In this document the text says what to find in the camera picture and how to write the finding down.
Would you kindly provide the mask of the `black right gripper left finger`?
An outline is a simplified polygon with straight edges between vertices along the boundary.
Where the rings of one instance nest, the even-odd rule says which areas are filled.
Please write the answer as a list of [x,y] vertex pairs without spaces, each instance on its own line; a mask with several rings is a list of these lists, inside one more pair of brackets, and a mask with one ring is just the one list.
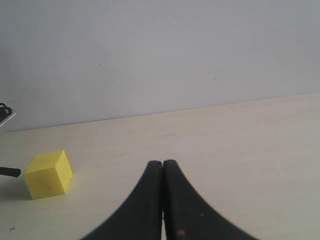
[[162,237],[162,163],[151,160],[120,207],[84,240],[160,240]]

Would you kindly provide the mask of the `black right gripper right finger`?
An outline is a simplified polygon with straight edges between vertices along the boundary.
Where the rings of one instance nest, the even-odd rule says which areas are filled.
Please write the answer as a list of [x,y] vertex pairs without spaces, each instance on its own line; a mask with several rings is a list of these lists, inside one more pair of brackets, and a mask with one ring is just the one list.
[[193,188],[176,160],[163,162],[163,212],[168,240],[254,240],[215,211]]

